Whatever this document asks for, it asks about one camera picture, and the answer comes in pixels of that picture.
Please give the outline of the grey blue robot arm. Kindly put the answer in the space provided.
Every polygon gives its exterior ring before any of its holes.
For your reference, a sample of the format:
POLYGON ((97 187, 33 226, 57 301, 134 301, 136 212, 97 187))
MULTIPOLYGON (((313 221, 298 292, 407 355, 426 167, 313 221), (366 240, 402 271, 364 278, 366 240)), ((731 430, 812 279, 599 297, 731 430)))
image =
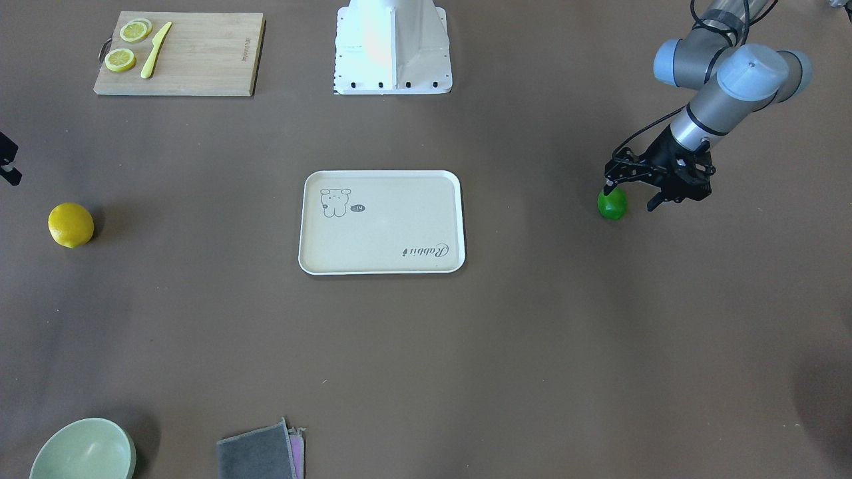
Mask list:
POLYGON ((706 199, 716 171, 713 146, 751 113, 790 100, 809 86, 813 63, 805 53, 748 40, 752 25, 773 7, 770 1, 713 1, 703 13, 691 10, 687 36, 660 46, 655 77, 695 95, 662 118, 666 127, 645 152, 635 154, 626 140, 614 149, 604 168, 600 214, 610 215, 605 201, 629 182, 658 189, 647 203, 650 211, 667 202, 706 199))

